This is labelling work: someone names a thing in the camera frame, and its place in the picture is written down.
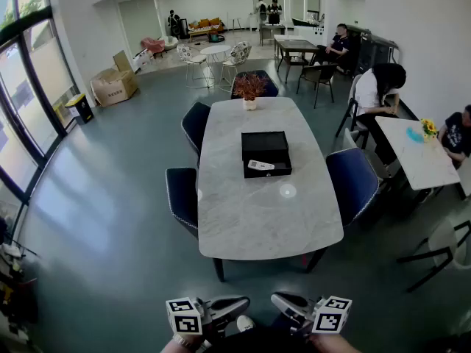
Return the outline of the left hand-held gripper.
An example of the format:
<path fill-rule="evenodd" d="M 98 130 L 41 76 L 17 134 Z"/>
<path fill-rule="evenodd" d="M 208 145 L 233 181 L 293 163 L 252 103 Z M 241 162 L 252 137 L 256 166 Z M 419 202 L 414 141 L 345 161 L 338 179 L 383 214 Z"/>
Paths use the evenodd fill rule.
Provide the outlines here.
<path fill-rule="evenodd" d="M 247 296 L 219 296 L 203 301 L 184 297 L 166 301 L 169 323 L 177 340 L 196 343 L 225 337 L 225 328 L 216 321 L 232 322 L 249 307 Z M 221 310 L 217 318 L 216 310 Z"/>

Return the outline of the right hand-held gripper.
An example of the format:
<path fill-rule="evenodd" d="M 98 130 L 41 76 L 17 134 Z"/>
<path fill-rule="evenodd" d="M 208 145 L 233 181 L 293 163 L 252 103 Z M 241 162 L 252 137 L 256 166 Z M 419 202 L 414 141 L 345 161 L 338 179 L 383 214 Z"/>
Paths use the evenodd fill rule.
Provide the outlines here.
<path fill-rule="evenodd" d="M 301 320 L 299 334 L 339 334 L 347 322 L 352 299 L 339 296 L 307 299 L 301 295 L 277 291 L 271 302 L 286 317 Z"/>

